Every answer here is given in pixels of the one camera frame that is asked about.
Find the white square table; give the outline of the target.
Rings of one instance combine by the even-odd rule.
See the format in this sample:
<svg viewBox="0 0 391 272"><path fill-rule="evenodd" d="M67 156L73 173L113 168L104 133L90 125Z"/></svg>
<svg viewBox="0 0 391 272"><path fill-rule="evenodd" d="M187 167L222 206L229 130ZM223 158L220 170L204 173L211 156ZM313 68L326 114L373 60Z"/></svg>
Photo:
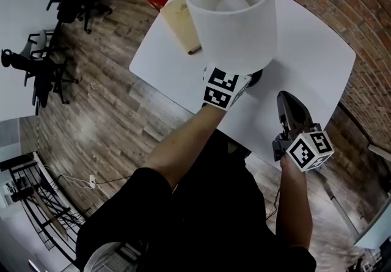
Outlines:
<svg viewBox="0 0 391 272"><path fill-rule="evenodd" d="M328 25L294 0L275 0L277 49L260 80L229 109L219 129L268 163L281 133L277 95L287 91L325 126L346 87L356 59L353 49ZM153 22L129 69L189 112L202 104L205 67L201 48L188 55L162 15Z"/></svg>

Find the grey office chair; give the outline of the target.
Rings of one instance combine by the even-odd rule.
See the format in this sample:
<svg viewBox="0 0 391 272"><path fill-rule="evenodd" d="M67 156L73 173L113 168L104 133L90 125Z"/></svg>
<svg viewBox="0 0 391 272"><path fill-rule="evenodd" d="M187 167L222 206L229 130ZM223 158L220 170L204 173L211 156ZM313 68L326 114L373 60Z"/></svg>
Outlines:
<svg viewBox="0 0 391 272"><path fill-rule="evenodd" d="M54 37L54 32L48 32L42 29L39 33L30 34L27 40L28 58L40 59L49 50L49 44L51 39Z"/></svg>

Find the person's left forearm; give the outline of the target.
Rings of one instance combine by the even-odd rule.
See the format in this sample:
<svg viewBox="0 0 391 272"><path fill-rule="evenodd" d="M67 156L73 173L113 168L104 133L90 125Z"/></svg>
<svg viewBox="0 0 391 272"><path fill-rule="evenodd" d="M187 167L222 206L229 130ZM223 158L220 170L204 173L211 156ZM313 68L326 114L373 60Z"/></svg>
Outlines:
<svg viewBox="0 0 391 272"><path fill-rule="evenodd" d="M186 123L165 137L143 167L159 172L174 189L195 163L226 111L206 104Z"/></svg>

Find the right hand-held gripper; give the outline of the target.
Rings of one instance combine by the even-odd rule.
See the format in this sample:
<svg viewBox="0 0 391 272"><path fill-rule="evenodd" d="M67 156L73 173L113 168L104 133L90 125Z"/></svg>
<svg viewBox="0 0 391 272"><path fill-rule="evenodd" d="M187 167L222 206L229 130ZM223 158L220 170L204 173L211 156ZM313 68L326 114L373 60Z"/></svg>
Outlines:
<svg viewBox="0 0 391 272"><path fill-rule="evenodd" d="M305 172L320 167L334 154L327 132L313 123L307 107L293 94L280 91L277 110L283 133L272 142L274 161L288 155Z"/></svg>

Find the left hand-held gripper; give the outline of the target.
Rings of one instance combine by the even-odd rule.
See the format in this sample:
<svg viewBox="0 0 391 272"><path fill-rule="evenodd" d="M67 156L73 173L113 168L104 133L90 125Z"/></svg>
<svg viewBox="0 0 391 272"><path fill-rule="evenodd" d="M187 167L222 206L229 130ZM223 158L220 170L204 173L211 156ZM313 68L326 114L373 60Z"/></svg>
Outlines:
<svg viewBox="0 0 391 272"><path fill-rule="evenodd" d="M251 79L249 75L233 75L216 67L206 67L203 71L203 104L227 111L242 96Z"/></svg>

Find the white worn bag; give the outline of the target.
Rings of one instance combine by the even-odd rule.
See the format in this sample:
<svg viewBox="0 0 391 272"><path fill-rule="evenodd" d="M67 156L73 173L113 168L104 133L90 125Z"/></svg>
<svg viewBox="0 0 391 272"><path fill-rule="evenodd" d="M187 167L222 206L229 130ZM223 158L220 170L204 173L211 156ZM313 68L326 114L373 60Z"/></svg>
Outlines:
<svg viewBox="0 0 391 272"><path fill-rule="evenodd" d="M91 255L83 272L141 272L142 259L142 253L128 243L106 243Z"/></svg>

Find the white table lamp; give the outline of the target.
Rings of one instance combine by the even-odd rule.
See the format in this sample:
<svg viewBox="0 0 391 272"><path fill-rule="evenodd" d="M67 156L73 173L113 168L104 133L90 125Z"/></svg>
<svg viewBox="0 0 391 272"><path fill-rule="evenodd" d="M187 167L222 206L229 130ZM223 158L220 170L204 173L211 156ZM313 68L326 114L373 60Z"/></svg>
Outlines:
<svg viewBox="0 0 391 272"><path fill-rule="evenodd" d="M207 61L254 86L276 54L275 0L185 1Z"/></svg>

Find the person's black shirt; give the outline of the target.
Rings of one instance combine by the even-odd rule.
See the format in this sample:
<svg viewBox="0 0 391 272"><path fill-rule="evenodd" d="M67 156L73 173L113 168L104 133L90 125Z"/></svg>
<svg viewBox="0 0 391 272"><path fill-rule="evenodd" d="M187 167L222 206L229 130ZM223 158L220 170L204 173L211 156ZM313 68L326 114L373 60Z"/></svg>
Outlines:
<svg viewBox="0 0 391 272"><path fill-rule="evenodd" d="M77 265L127 242L141 248L142 272L315 272L306 248L284 246L268 228L263 194L227 144L215 131L175 189L137 169L80 228Z"/></svg>

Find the light wooden plank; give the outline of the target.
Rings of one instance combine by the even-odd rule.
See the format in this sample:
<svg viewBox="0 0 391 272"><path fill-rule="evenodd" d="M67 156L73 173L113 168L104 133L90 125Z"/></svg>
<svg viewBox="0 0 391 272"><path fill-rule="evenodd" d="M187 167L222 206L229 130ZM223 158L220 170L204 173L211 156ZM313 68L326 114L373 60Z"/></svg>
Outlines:
<svg viewBox="0 0 391 272"><path fill-rule="evenodd" d="M368 149L370 151L372 151L373 153L375 153L375 154L377 154L379 156L382 156L384 158L390 157L390 160L391 160L391 152L388 152L388 151L386 151L386 150L384 150L384 149L382 149L382 148L380 148L378 146L375 146L373 144L369 144L368 145Z"/></svg>

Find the person's right forearm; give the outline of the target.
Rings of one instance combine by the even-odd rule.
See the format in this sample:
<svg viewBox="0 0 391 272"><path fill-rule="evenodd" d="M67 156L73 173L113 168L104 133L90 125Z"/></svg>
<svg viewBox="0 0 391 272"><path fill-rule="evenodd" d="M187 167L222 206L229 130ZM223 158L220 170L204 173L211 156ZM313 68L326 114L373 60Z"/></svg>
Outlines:
<svg viewBox="0 0 391 272"><path fill-rule="evenodd" d="M308 249L313 221L306 175L285 154L280 160L280 197L277 209L276 237L286 247Z"/></svg>

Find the white side table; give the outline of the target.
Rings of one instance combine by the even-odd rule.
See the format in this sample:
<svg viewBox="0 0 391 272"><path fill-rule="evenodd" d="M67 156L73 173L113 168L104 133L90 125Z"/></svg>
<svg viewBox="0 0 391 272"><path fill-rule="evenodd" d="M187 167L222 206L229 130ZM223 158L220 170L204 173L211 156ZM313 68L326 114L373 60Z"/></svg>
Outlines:
<svg viewBox="0 0 391 272"><path fill-rule="evenodd" d="M365 249L378 249L389 237L391 237L391 196L389 196L367 228L359 234L354 246Z"/></svg>

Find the black metal rack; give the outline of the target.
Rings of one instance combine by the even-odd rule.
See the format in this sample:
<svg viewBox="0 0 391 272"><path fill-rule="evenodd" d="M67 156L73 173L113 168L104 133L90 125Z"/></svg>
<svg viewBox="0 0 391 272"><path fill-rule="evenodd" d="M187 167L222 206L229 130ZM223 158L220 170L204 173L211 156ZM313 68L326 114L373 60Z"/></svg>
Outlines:
<svg viewBox="0 0 391 272"><path fill-rule="evenodd" d="M77 270L76 240L85 221L34 153L0 161L0 224L9 238L29 254L38 270Z"/></svg>

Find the beige book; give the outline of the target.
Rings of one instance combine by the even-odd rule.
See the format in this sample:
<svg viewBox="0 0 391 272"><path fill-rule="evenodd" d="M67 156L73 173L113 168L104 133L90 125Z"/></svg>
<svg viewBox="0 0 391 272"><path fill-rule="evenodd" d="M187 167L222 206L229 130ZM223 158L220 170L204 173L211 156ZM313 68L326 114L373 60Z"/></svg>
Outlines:
<svg viewBox="0 0 391 272"><path fill-rule="evenodd" d="M168 2L160 13L188 55L202 48L185 0Z"/></svg>

